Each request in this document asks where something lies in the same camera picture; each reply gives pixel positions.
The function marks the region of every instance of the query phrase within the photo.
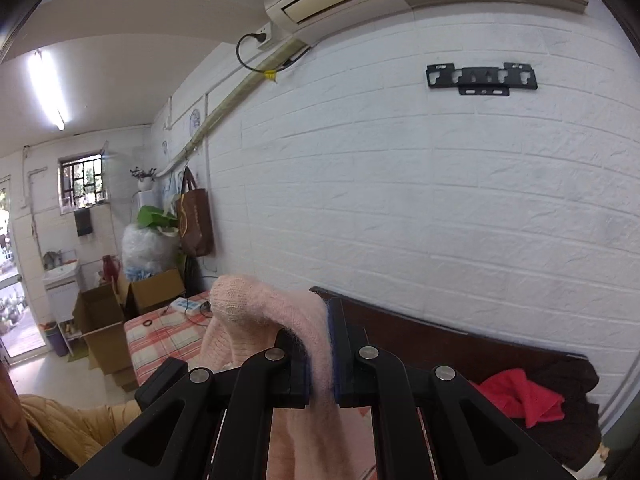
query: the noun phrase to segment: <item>cardboard box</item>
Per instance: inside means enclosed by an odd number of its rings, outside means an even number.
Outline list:
[[[100,365],[98,364],[98,361],[95,360],[94,355],[91,352],[91,349],[89,348],[89,370],[93,370],[94,368],[99,368]]]
[[[118,297],[128,318],[162,308],[185,293],[178,269],[130,283],[124,273],[118,277]]]
[[[123,370],[118,370],[111,376],[113,377],[113,381],[116,383],[116,386],[121,387],[125,392],[132,392],[138,387],[136,373],[133,371],[133,367],[131,366],[129,368],[124,368]]]
[[[113,374],[131,366],[124,313],[111,285],[80,292],[74,319],[102,373]]]

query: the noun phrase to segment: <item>metal screw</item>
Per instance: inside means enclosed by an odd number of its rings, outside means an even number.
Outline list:
[[[191,373],[189,374],[189,378],[192,383],[200,384],[208,381],[209,375],[209,370],[207,370],[206,368],[196,368],[195,370],[191,371]]]
[[[264,353],[264,356],[269,361],[279,361],[280,359],[282,359],[284,357],[284,350],[282,348],[269,348]]]
[[[450,381],[456,376],[456,371],[450,366],[438,366],[436,368],[436,377],[442,381]]]
[[[375,359],[378,357],[380,352],[378,352],[378,349],[375,346],[363,346],[358,351],[358,354],[360,354],[360,357],[363,359]]]

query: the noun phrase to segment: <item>orange jacket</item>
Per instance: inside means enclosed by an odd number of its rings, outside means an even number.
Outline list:
[[[18,396],[4,365],[0,364],[0,431],[32,476],[40,473],[40,453],[27,422],[81,466],[139,414],[135,400],[76,410],[40,396]]]

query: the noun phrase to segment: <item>white wall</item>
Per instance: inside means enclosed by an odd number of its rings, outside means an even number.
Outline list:
[[[143,134],[147,128],[121,128],[68,137],[30,149],[24,161],[24,174],[37,168],[47,171],[32,177],[36,228],[42,253],[76,250],[85,283],[93,286],[93,275],[102,269],[102,256],[119,254],[124,227],[130,221],[131,199],[138,186],[129,169],[142,164]],[[94,232],[78,237],[73,214],[60,214],[58,205],[58,160],[63,157],[100,150],[109,141],[110,203],[91,208]],[[12,243],[17,252],[23,285],[31,306],[44,323],[52,320],[49,303],[42,285],[43,268],[36,243],[31,236],[31,216],[21,207],[22,152],[0,159],[1,176],[10,177],[10,207],[13,228]]]
[[[540,88],[429,90],[440,62],[531,63]],[[203,64],[180,102],[236,65]],[[585,16],[465,4],[323,41],[194,164],[208,165],[221,271],[585,354],[604,405],[640,349],[639,127],[640,62],[599,0]],[[163,140],[165,162],[184,138],[159,119],[150,157]]]

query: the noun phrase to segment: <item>metal window grille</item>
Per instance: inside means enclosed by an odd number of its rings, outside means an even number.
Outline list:
[[[60,170],[64,207],[80,209],[105,200],[101,153],[61,162]]]

